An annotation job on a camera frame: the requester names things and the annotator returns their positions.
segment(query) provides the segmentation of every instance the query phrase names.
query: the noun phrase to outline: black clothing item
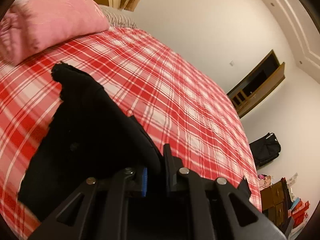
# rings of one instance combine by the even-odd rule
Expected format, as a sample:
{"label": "black clothing item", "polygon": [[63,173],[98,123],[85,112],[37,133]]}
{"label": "black clothing item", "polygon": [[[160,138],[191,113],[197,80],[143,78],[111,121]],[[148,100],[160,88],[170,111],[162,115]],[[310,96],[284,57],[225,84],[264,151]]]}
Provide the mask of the black clothing item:
{"label": "black clothing item", "polygon": [[267,133],[264,137],[249,144],[256,167],[263,166],[279,156],[281,146],[274,133]]}
{"label": "black clothing item", "polygon": [[44,220],[86,178],[111,177],[143,164],[159,174],[163,157],[134,117],[127,117],[89,74],[65,63],[52,68],[63,100],[32,157],[18,194]]}

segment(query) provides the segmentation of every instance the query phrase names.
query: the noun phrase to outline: mattress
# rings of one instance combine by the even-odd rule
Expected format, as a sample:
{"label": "mattress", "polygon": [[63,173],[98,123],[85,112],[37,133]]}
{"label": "mattress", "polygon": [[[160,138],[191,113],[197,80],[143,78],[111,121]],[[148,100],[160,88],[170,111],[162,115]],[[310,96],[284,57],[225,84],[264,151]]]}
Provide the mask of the mattress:
{"label": "mattress", "polygon": [[162,152],[201,177],[246,176],[261,210],[252,154],[239,117],[223,90],[180,55],[139,29],[111,28],[67,41],[17,67],[0,62],[0,213],[22,239],[40,224],[17,201],[31,157],[61,103],[51,68],[63,61],[89,73],[128,116],[134,115]]}

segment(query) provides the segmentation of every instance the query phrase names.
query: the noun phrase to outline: bed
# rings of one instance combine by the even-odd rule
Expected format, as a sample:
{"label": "bed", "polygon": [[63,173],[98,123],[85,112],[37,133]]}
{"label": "bed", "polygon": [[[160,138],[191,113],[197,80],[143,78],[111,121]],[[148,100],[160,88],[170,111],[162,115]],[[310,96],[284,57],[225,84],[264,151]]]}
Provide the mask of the bed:
{"label": "bed", "polygon": [[137,28],[110,27],[65,41],[18,66],[0,61],[0,214],[21,239],[39,221],[17,193],[31,157],[60,105],[50,75],[63,61],[89,73],[128,116],[134,115],[162,152],[201,177],[248,180],[261,210],[252,154],[239,117],[224,91],[180,55]]}

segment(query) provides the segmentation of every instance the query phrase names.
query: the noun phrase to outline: red and white plaid bedspread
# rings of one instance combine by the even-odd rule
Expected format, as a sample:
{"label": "red and white plaid bedspread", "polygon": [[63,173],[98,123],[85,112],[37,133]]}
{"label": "red and white plaid bedspread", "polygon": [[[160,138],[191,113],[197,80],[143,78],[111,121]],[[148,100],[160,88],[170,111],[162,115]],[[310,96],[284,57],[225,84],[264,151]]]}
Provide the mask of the red and white plaid bedspread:
{"label": "red and white plaid bedspread", "polygon": [[202,177],[243,175],[261,210],[257,173],[239,118],[223,90],[148,33],[113,28],[71,40],[17,67],[0,62],[0,213],[21,238],[39,225],[17,192],[29,161],[60,104],[51,68],[64,61],[86,71],[137,120],[162,152]]}

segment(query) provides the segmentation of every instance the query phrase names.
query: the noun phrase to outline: pink cloth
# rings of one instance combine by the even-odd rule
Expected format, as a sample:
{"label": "pink cloth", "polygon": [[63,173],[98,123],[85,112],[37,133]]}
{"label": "pink cloth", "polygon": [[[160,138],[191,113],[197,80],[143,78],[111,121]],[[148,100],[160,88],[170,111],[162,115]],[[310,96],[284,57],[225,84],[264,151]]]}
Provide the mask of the pink cloth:
{"label": "pink cloth", "polygon": [[109,27],[93,0],[15,0],[0,22],[0,55],[17,65],[55,44]]}

